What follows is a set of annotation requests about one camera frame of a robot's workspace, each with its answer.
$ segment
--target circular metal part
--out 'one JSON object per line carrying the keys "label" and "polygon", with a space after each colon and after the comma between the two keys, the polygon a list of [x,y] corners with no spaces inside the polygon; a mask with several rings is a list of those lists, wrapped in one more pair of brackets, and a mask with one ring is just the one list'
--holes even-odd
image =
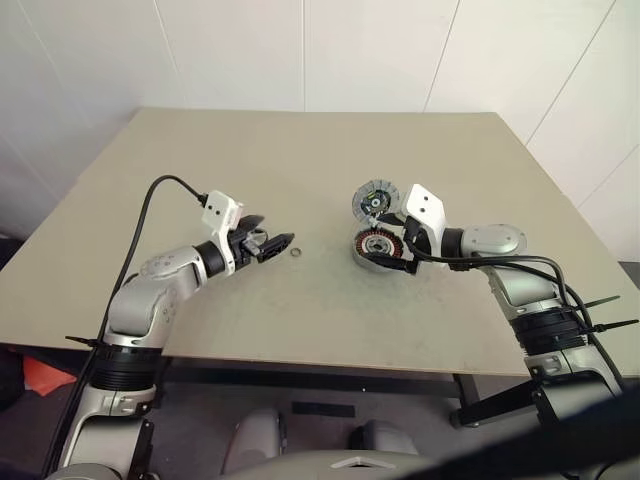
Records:
{"label": "circular metal part", "polygon": [[367,253],[383,253],[391,257],[402,257],[404,248],[400,237],[389,230],[369,228],[359,232],[353,241],[353,258],[358,265],[374,272],[391,272],[388,268],[364,258]]}
{"label": "circular metal part", "polygon": [[391,182],[371,180],[353,195],[351,209],[360,222],[367,222],[384,213],[397,211],[399,203],[400,193]]}

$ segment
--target red object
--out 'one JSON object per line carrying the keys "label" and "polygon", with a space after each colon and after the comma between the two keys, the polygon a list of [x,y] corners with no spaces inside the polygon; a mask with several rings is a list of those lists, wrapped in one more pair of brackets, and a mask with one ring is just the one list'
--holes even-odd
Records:
{"label": "red object", "polygon": [[49,395],[58,387],[76,381],[73,375],[27,356],[22,361],[22,369],[25,383],[42,397]]}

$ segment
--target white wall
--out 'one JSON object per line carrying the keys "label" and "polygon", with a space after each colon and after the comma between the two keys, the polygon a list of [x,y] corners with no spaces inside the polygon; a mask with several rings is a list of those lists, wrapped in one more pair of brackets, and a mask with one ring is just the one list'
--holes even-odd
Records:
{"label": "white wall", "polygon": [[140,105],[497,111],[640,260],[636,0],[4,0],[0,231],[27,236]]}

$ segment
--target beige tabletop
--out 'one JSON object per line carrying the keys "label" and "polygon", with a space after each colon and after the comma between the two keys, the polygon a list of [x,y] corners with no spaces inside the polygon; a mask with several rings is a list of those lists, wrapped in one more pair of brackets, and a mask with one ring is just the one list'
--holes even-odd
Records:
{"label": "beige tabletop", "polygon": [[[639,291],[495,114],[143,109],[0,273],[0,342],[80,348],[64,336],[95,336],[145,192],[165,173],[231,195],[302,250],[210,281],[180,311],[170,355],[526,373],[482,273],[373,274],[353,262],[351,197],[373,178],[423,184],[452,226],[518,226],[585,301],[622,296],[594,308],[595,322],[639,316]],[[163,184],[134,267],[204,241],[200,215]],[[640,373],[640,328],[600,338],[623,374]]]}

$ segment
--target gray floor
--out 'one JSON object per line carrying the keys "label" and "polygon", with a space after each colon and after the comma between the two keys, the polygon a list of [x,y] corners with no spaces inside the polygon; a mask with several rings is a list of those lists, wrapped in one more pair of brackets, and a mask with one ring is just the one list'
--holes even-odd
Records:
{"label": "gray floor", "polygon": [[[479,377],[481,395],[522,379]],[[35,472],[69,391],[46,398],[27,392],[0,414],[0,461]],[[356,418],[291,414],[292,401],[354,405]],[[236,422],[255,408],[271,406],[286,418],[289,451],[344,448],[351,430],[372,418],[395,423],[414,439],[420,453],[434,459],[456,455],[535,424],[533,414],[477,429],[454,430],[447,416],[457,401],[438,397],[345,393],[271,387],[169,384],[156,424],[153,467],[164,480],[210,479],[220,470]]]}

